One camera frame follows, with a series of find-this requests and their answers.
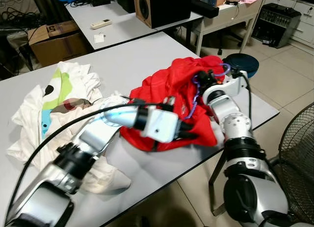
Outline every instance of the tiled floor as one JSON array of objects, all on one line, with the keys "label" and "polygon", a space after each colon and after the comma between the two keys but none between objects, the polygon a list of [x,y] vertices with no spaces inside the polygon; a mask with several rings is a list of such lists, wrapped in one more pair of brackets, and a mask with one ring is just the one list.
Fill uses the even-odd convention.
[{"label": "tiled floor", "polygon": [[[237,42],[225,41],[222,58],[237,53]],[[252,91],[280,111],[280,114],[255,130],[255,136],[269,158],[278,153],[281,135],[292,118],[314,101],[314,57],[291,45],[280,49],[250,39],[244,53],[260,62],[256,75],[250,79]],[[203,47],[202,54],[216,55],[215,46]],[[134,214],[148,216],[153,227],[238,227],[227,213],[214,217],[209,209],[208,180],[220,154],[198,166],[178,181],[133,208],[127,215],[110,224],[121,225]],[[222,203],[225,177],[216,182],[216,202]]]}]

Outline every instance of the stool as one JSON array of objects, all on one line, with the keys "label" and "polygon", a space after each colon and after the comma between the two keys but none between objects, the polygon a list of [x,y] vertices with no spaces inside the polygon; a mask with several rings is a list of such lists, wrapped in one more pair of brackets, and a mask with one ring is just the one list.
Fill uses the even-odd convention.
[{"label": "stool", "polygon": [[247,54],[230,54],[223,59],[223,62],[228,63],[231,69],[246,71],[248,78],[254,76],[260,66],[255,57]]}]

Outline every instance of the white label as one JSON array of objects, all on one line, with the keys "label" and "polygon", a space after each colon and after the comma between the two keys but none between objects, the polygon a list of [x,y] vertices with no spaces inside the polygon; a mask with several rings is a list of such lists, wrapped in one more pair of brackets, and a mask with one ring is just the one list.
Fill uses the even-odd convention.
[{"label": "white label", "polygon": [[105,35],[104,34],[94,34],[94,42],[95,43],[102,43],[105,41]]}]

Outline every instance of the white cloth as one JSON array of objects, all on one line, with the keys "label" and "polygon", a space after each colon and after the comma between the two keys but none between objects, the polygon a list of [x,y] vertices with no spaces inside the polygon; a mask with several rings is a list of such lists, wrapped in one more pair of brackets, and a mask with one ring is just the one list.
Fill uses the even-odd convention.
[{"label": "white cloth", "polygon": [[[113,95],[106,99],[102,98],[102,94],[99,91],[99,77],[96,73],[88,74],[89,65],[80,66],[78,63],[60,62],[58,67],[65,67],[63,70],[67,70],[70,77],[77,81],[75,84],[73,84],[75,87],[73,87],[71,97],[84,98],[90,102],[95,101],[95,103],[85,109],[77,107],[75,110],[63,114],[51,113],[51,124],[45,134],[45,137],[52,134],[56,129],[66,124],[67,122],[84,114],[88,114],[100,109],[101,105],[108,107],[126,103],[126,100],[118,95]],[[20,161],[27,161],[35,148],[42,142],[42,105],[43,90],[39,85],[37,85],[30,93],[26,95],[20,108],[12,116],[12,121],[22,126],[22,129],[20,139],[8,148],[8,155],[14,156]],[[45,147],[43,147],[39,154],[37,154],[37,156],[33,159],[32,163],[39,170],[42,170],[48,162],[57,157],[58,152],[56,149],[59,146],[68,143],[73,135],[79,131],[81,126],[87,120],[88,119],[80,121],[58,134]],[[112,189],[127,188],[130,184],[131,180],[128,177],[126,177],[115,167],[109,165],[106,162],[105,157],[100,157],[100,159],[95,162],[90,172],[85,176],[82,187],[89,192],[102,193]]]}]

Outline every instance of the desk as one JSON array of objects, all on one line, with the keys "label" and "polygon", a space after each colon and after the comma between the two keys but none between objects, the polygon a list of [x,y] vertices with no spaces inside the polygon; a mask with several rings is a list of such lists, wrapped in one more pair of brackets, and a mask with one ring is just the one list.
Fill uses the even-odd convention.
[{"label": "desk", "polygon": [[[90,63],[90,71],[97,72],[101,78],[103,96],[108,97],[114,90],[128,95],[131,89],[141,85],[145,77],[170,66],[172,60],[180,57],[197,56],[160,32],[72,59],[71,62]],[[5,172],[5,175],[2,174],[0,177],[0,223],[3,223],[3,213],[6,212],[9,198],[22,169],[21,162],[6,155],[6,149],[20,136],[20,128],[13,124],[11,116],[18,109],[27,92],[37,84],[47,85],[55,68],[56,65],[51,65],[0,82],[0,92],[5,92],[0,95],[0,100],[6,102],[0,113],[0,171]],[[247,91],[244,89],[235,100],[246,113]],[[252,103],[254,128],[279,113],[255,95]],[[147,153],[135,149],[124,139],[116,137],[107,149],[106,157],[109,164],[117,167],[132,180],[131,186],[124,192],[112,192],[106,195],[95,195],[80,190],[73,196],[76,207],[67,227],[98,227],[109,222],[209,159],[218,150],[218,147],[189,146],[166,152]],[[22,183],[22,190],[37,173],[34,167],[29,169]]]},{"label": "desk", "polygon": [[193,28],[193,33],[198,36],[196,45],[196,54],[200,55],[203,36],[215,32],[217,30],[233,26],[240,22],[248,22],[247,31],[244,36],[240,53],[245,48],[251,32],[253,30],[253,24],[257,18],[260,10],[262,0],[257,0],[252,4],[242,3],[238,6],[223,4],[219,6],[219,14],[214,18],[204,18],[203,21]]},{"label": "desk", "polygon": [[[135,13],[128,13],[117,2],[97,7],[90,5],[71,7],[67,5],[66,8],[94,50],[112,47],[203,18],[191,12],[189,19],[151,29],[141,22]],[[104,19],[112,20],[112,24],[96,30],[91,29],[90,24]],[[94,34],[100,32],[106,36],[105,41],[103,43],[95,43]]]}]

